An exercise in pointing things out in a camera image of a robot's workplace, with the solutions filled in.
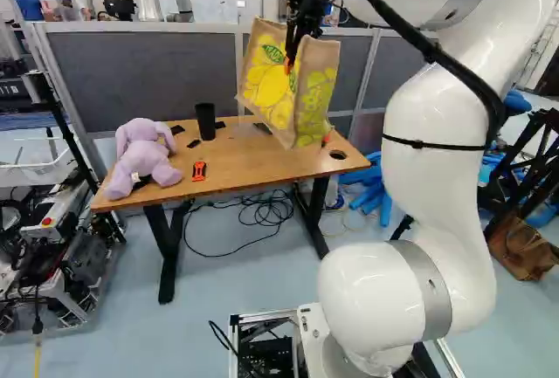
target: gray floor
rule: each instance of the gray floor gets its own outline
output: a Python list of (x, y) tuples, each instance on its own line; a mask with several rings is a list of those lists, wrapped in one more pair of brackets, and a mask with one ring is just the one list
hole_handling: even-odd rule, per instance
[[(102, 146), (114, 152), (110, 142)], [(238, 208), (196, 213), (188, 228), (192, 245), (209, 253), (228, 251), (268, 232), (240, 225), (237, 214)], [(326, 215), (323, 230), (340, 231), (338, 216)], [(384, 240), (398, 221), (394, 216), (390, 228), (383, 230), (371, 219), (361, 230), (364, 220), (354, 213), (348, 223), (360, 231), (330, 237), (328, 243), (335, 248)], [(42, 378), (226, 377), (227, 353), (212, 335), (208, 320), (226, 327), (230, 313), (316, 301), (319, 261), (297, 216), (282, 226), (277, 237), (228, 258), (205, 259), (185, 251), (176, 299), (167, 306), (157, 304), (161, 258), (148, 223), (144, 216), (128, 222), (128, 246), (96, 327), (47, 340)], [(559, 220), (542, 234), (559, 244)], [(496, 262), (494, 266), (499, 286), (494, 314), (476, 330), (447, 338), (466, 377), (557, 376), (559, 269), (534, 284), (518, 282)], [(30, 344), (0, 347), (0, 378), (32, 376), (32, 367)]]

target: wooden table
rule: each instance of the wooden table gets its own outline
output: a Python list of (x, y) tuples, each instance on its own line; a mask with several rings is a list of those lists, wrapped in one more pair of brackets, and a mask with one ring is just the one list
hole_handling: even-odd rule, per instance
[[(104, 187), (110, 179), (109, 172), (91, 204), (93, 212), (143, 207), (163, 256), (159, 289), (161, 304), (170, 302), (175, 294), (176, 262), (183, 217), (190, 209), (192, 198), (314, 178), (310, 203), (306, 205), (301, 196), (294, 201), (300, 206), (314, 248), (319, 257), (323, 258), (328, 253), (328, 246), (318, 222), (321, 219), (329, 177), (370, 166), (370, 162), (337, 132), (330, 135), (330, 142), (324, 148), (321, 148), (321, 144), (313, 144), (285, 150), (272, 135), (252, 125), (258, 122), (254, 116), (219, 120), (225, 122), (225, 128), (217, 130), (216, 139), (202, 141), (195, 148), (187, 148), (187, 145), (200, 137), (196, 120), (167, 122), (171, 127), (180, 125), (185, 129), (175, 136), (177, 152), (170, 157), (173, 167), (184, 173), (183, 180), (175, 186), (163, 189), (152, 182), (124, 199), (109, 201), (103, 195)], [(334, 158), (332, 155), (336, 154), (345, 158)], [(207, 163), (206, 179), (203, 182), (191, 181), (195, 162)], [(175, 210), (169, 227), (161, 204), (185, 198), (189, 198), (189, 201)]]

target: black cup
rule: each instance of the black cup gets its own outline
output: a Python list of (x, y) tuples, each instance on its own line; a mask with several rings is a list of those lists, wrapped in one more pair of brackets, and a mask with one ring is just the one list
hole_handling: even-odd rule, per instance
[(213, 103), (198, 103), (194, 106), (198, 119), (198, 129), (204, 141), (216, 138), (216, 107)]

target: computer monitor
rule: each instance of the computer monitor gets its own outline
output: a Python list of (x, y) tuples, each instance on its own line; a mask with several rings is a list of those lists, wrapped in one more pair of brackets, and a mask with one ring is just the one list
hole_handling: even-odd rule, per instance
[(105, 10), (109, 16), (117, 17), (122, 21), (132, 21), (132, 15), (135, 13), (134, 0), (104, 0)]

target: gray wall panel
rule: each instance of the gray wall panel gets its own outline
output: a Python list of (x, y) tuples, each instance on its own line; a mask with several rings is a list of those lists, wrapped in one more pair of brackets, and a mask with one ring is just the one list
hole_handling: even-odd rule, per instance
[(342, 42), (340, 65), (334, 94), (330, 101), (331, 112), (353, 110), (372, 38), (364, 36), (325, 36), (324, 39)]
[(251, 35), (249, 35), (248, 33), (243, 33), (243, 56), (245, 55), (246, 52), (246, 47), (248, 46), (248, 41), (250, 40)]
[(392, 94), (423, 66), (421, 53), (405, 40), (381, 38), (362, 107), (386, 107)]
[(384, 113), (360, 114), (355, 117), (355, 132), (352, 143), (362, 153), (370, 154), (381, 150), (383, 140)]
[(197, 102), (237, 114), (232, 34), (50, 33), (52, 49), (88, 133), (136, 117), (194, 118)]
[(338, 116), (335, 118), (328, 118), (330, 123), (335, 126), (335, 130), (343, 135), (344, 138), (348, 138), (349, 127), (351, 126), (351, 116)]

